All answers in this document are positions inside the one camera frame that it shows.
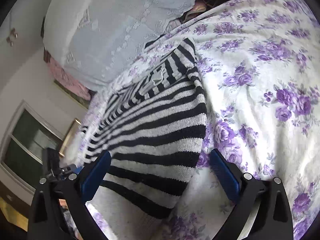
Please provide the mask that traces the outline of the black white striped sweater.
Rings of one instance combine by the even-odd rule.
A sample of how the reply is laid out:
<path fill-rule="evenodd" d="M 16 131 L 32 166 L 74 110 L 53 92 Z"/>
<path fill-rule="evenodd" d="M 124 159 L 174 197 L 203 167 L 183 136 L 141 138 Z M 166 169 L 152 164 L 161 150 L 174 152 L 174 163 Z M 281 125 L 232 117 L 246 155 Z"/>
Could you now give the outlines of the black white striped sweater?
<path fill-rule="evenodd" d="M 85 125 L 84 161 L 108 152 L 111 164 L 92 199 L 106 220 L 167 218 L 198 161 L 207 109 L 195 44 L 184 39 L 133 84 L 114 93 L 96 125 Z"/>

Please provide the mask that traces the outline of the white framed window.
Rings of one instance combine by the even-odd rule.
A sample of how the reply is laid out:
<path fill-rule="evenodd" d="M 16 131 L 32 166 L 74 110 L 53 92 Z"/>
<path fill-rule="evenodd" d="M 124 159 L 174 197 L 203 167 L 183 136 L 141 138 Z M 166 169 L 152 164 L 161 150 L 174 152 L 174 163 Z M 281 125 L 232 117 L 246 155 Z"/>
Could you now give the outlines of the white framed window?
<path fill-rule="evenodd" d="M 1 167 L 20 187 L 33 193 L 42 174 L 42 151 L 59 149 L 62 140 L 63 134 L 23 100 L 1 142 Z"/>

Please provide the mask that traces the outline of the pink floral blanket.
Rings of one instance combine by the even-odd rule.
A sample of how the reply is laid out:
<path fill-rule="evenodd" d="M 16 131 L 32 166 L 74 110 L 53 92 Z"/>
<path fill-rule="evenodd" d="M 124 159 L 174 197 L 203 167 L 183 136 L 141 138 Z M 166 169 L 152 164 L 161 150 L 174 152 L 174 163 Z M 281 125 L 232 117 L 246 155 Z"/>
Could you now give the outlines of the pink floral blanket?
<path fill-rule="evenodd" d="M 74 93 L 75 95 L 89 101 L 91 96 L 89 90 L 83 84 L 81 84 L 77 79 L 68 74 L 54 58 L 50 58 L 48 62 L 48 67 L 54 77 L 65 89 Z"/>

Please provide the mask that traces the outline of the white lace cover cloth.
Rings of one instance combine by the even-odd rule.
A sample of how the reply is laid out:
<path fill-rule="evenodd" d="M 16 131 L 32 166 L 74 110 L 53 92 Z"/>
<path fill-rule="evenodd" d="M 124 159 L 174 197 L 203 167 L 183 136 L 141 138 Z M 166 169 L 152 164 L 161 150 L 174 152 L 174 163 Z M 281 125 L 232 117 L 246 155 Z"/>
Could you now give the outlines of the white lace cover cloth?
<path fill-rule="evenodd" d="M 90 90 L 115 79 L 196 0 L 52 0 L 44 47 Z"/>

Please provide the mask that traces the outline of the black garment under lace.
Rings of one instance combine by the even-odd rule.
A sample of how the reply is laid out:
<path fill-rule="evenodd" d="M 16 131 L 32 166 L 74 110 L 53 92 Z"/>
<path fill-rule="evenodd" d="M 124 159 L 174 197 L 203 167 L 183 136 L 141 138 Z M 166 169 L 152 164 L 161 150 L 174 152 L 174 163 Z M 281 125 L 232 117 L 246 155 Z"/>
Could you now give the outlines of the black garment under lace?
<path fill-rule="evenodd" d="M 145 49 L 148 48 L 149 46 L 151 46 L 152 44 L 154 44 L 156 41 L 158 41 L 162 36 L 160 36 L 159 38 L 155 39 L 155 40 L 152 40 L 152 41 L 149 41 L 145 44 Z"/>

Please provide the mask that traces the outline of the purple floral bed sheet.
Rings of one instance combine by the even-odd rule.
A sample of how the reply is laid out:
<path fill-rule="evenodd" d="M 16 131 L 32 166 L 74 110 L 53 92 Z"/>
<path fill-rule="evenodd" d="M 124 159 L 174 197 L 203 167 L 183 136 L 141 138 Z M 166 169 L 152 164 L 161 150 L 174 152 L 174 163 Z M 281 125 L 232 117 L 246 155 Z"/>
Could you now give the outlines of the purple floral bed sheet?
<path fill-rule="evenodd" d="M 293 239 L 306 239 L 319 214 L 319 22 L 305 0 L 231 0 L 179 26 L 97 93 L 81 128 L 96 125 L 114 93 L 186 38 L 195 44 L 207 119 L 185 191 L 164 219 L 106 220 L 92 200 L 90 214 L 106 239 L 214 239 L 234 207 L 210 166 L 217 149 L 242 173 L 281 179 Z M 77 166 L 89 164 L 81 128 L 69 150 Z"/>

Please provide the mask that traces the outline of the pink folded cloth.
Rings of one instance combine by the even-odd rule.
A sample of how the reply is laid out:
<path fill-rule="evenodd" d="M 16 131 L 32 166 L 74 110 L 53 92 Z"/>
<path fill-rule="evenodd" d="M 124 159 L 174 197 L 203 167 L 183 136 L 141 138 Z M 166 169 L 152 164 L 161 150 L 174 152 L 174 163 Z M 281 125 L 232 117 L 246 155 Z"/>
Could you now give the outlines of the pink folded cloth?
<path fill-rule="evenodd" d="M 166 29 L 165 33 L 171 32 L 173 29 L 179 27 L 180 25 L 196 18 L 200 14 L 207 10 L 207 5 L 204 0 L 196 0 L 194 6 L 187 12 L 185 12 L 181 17 L 171 20 Z"/>

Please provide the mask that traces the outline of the gold picture frame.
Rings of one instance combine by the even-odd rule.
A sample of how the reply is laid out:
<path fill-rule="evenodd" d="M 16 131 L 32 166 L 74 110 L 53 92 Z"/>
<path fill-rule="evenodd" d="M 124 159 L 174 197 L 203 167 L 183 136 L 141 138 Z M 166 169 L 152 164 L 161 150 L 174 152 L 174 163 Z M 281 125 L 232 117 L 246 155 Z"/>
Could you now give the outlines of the gold picture frame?
<path fill-rule="evenodd" d="M 68 146 L 71 144 L 74 136 L 76 135 L 79 127 L 81 126 L 81 121 L 78 118 L 75 118 L 71 125 L 69 126 L 69 129 L 63 139 L 63 142 L 61 144 L 61 147 L 59 149 L 59 155 L 60 158 L 64 158 L 66 155 L 66 151 Z"/>

